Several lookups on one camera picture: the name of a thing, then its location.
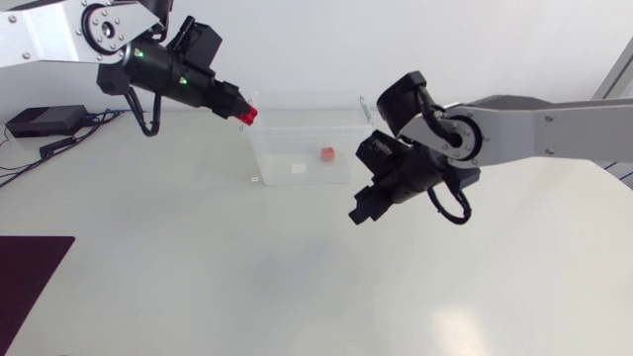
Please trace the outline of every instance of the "clear plastic container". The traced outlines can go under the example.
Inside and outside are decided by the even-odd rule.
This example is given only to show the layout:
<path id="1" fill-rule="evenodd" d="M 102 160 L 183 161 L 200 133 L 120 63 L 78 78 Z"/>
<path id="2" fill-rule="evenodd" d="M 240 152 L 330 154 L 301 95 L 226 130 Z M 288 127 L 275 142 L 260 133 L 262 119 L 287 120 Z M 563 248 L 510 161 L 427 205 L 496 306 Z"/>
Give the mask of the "clear plastic container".
<path id="1" fill-rule="evenodd" d="M 351 181 L 358 145 L 373 127 L 362 97 L 353 92 L 259 93 L 252 103 L 259 116 L 245 132 L 264 183 Z M 324 148 L 333 148 L 333 159 L 324 158 Z"/>

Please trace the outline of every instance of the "white tabletop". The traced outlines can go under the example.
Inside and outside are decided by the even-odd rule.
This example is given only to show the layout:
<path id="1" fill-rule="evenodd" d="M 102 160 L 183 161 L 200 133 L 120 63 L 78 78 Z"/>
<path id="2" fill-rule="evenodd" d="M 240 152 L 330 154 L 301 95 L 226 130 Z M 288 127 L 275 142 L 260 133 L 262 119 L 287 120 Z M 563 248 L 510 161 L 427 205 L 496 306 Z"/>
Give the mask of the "white tabletop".
<path id="1" fill-rule="evenodd" d="M 9 355 L 633 354 L 633 194 L 592 163 L 486 168 L 466 226 L 425 196 L 356 226 L 361 167 L 266 187 L 236 122 L 163 123 L 0 189 L 0 234 L 77 237 Z"/>

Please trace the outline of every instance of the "red object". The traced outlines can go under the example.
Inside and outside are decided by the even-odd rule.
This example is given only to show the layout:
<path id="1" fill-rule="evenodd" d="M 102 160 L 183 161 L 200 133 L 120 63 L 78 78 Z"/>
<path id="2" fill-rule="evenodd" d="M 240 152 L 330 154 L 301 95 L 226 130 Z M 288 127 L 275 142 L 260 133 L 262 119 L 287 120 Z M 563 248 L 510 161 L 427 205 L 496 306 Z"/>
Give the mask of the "red object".
<path id="1" fill-rule="evenodd" d="M 334 151 L 334 148 L 326 147 L 321 149 L 320 156 L 323 158 L 323 160 L 334 160 L 334 158 L 336 157 L 336 152 Z"/>
<path id="2" fill-rule="evenodd" d="M 250 107 L 250 113 L 248 114 L 244 114 L 240 117 L 237 117 L 241 122 L 251 126 L 253 125 L 253 123 L 255 122 L 255 118 L 257 117 L 257 114 L 259 114 L 259 112 L 257 111 L 257 109 Z"/>

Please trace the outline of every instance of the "robotic arm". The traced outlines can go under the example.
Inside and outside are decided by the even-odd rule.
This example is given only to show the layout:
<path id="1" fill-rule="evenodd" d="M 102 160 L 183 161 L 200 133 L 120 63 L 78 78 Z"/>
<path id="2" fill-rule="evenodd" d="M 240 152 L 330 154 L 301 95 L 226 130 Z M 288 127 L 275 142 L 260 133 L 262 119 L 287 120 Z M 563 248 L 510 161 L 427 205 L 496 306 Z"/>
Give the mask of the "robotic arm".
<path id="1" fill-rule="evenodd" d="M 158 134 L 163 96 L 251 125 L 257 116 L 239 88 L 216 80 L 209 68 L 222 38 L 185 20 L 162 46 L 173 0 L 40 0 L 0 12 L 5 53 L 0 67 L 33 61 L 98 63 L 104 93 L 123 95 L 145 135 Z M 150 128 L 132 86 L 155 94 Z"/>
<path id="2" fill-rule="evenodd" d="M 357 224 L 423 192 L 446 219 L 464 224 L 472 210 L 463 190 L 479 180 L 480 167 L 533 156 L 626 161 L 632 154 L 626 143 L 633 133 L 631 99 L 552 104 L 494 96 L 443 108 L 413 72 L 380 97 L 378 110 L 398 139 L 374 132 L 358 148 L 374 185 L 355 197 L 350 217 Z M 442 182 L 462 217 L 438 201 L 433 187 Z"/>

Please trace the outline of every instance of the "red cube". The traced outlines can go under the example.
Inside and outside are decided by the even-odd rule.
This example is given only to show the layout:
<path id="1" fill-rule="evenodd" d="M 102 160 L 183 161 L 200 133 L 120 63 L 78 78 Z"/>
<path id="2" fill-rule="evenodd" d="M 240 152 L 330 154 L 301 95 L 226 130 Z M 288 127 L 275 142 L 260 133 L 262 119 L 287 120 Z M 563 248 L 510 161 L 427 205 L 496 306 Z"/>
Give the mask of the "red cube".
<path id="1" fill-rule="evenodd" d="M 334 158 L 336 157 L 336 152 L 334 151 L 334 148 L 326 147 L 320 150 L 320 156 L 324 161 L 330 161 L 334 160 Z"/>

